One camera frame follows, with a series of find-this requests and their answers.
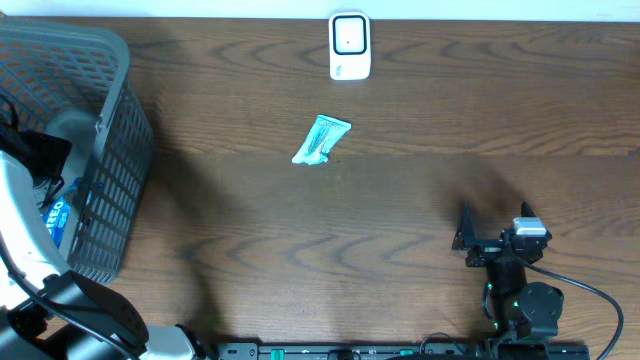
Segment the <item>blue Oreo cookie pack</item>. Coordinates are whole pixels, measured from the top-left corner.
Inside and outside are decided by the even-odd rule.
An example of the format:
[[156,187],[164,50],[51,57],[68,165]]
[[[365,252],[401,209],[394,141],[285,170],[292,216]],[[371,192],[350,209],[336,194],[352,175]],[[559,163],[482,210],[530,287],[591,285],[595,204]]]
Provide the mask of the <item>blue Oreo cookie pack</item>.
[[[58,249],[60,249],[60,245],[67,228],[69,215],[72,210],[72,203],[78,195],[80,180],[80,178],[76,178],[72,185],[57,200],[49,205],[48,210],[41,215],[42,220],[44,221],[45,226]],[[79,220],[77,231],[79,232],[82,228],[89,228],[92,221],[93,220],[91,218],[82,216],[81,220]]]

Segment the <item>teal snack packet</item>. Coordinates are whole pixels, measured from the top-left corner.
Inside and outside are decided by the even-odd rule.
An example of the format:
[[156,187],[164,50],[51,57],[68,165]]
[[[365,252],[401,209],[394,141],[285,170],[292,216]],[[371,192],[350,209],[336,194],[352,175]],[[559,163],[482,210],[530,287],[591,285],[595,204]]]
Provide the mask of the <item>teal snack packet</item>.
[[346,121],[318,115],[303,144],[293,156],[293,164],[319,165],[329,160],[331,149],[351,130]]

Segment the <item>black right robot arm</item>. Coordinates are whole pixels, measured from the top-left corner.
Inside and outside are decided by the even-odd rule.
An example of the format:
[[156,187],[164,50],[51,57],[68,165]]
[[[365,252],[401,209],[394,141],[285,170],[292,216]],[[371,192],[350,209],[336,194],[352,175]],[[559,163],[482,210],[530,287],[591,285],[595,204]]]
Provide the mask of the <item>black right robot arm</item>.
[[452,248],[465,250],[468,267],[487,273],[485,312],[495,334],[483,341],[489,359],[549,359],[549,342],[558,335],[564,295],[544,282],[527,280],[526,267],[543,257],[551,233],[528,203],[494,239],[476,235],[470,207],[460,212]]

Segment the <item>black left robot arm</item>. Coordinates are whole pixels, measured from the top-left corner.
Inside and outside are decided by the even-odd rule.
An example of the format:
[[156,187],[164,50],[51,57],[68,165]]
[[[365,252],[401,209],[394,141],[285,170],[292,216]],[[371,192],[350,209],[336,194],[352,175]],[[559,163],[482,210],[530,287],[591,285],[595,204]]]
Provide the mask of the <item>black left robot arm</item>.
[[148,326],[119,293],[72,270],[43,214],[78,189],[97,118],[71,110],[44,131],[1,118],[1,356],[4,359],[216,359],[181,326]]

